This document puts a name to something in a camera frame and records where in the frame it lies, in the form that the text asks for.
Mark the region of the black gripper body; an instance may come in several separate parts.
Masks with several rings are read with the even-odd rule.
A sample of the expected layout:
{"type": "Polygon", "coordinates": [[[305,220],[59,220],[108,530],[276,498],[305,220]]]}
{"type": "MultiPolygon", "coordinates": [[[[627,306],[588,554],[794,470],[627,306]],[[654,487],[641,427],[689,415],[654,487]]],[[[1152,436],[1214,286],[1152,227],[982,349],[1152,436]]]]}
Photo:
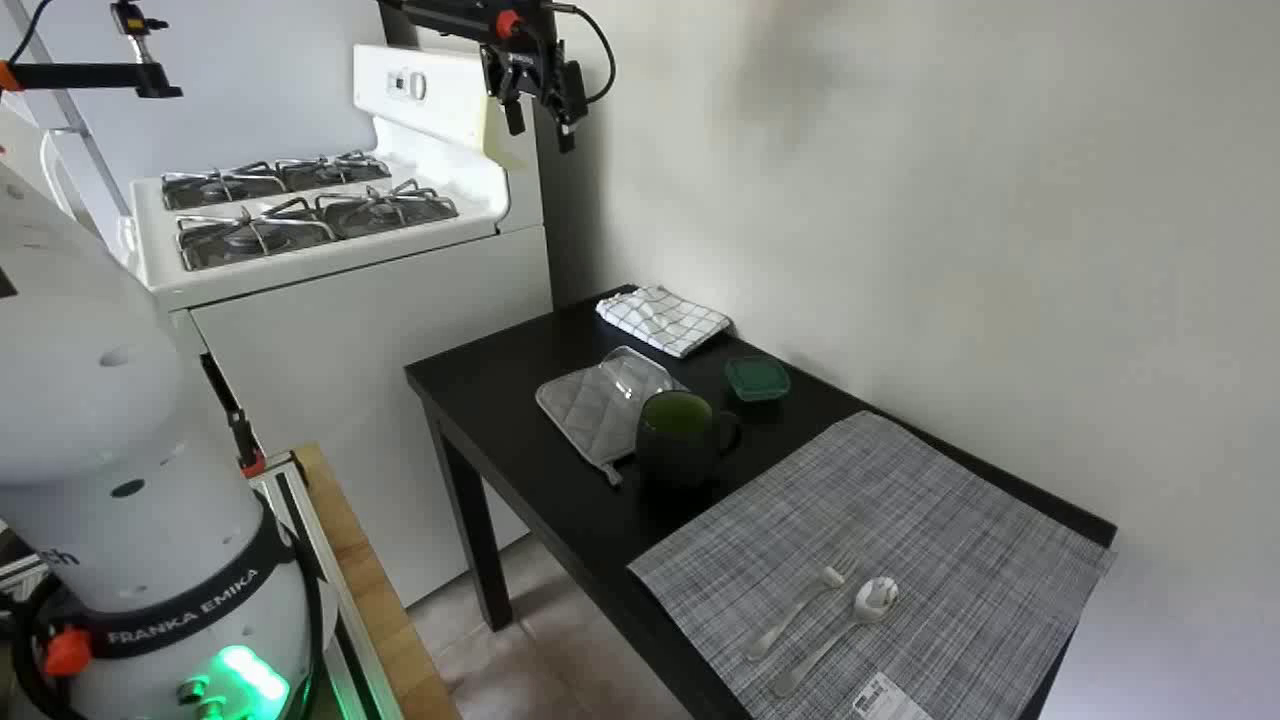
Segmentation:
{"type": "Polygon", "coordinates": [[[586,71],[563,57],[550,10],[489,10],[484,11],[484,85],[505,109],[513,138],[525,134],[525,104],[531,97],[555,121],[555,143],[577,147],[577,126],[588,117],[586,71]]]}

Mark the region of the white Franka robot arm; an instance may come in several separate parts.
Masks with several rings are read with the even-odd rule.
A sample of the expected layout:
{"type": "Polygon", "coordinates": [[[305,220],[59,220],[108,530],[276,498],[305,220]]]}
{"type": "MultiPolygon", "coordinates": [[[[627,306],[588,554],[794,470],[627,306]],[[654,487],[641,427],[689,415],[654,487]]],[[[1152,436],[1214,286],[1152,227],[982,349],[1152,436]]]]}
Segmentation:
{"type": "Polygon", "coordinates": [[[90,609],[85,708],[218,650],[305,651],[248,481],[327,455],[397,596],[465,569],[418,362],[540,312],[531,109],[491,44],[381,0],[6,0],[9,87],[76,121],[66,199],[0,199],[9,523],[90,609]]]}

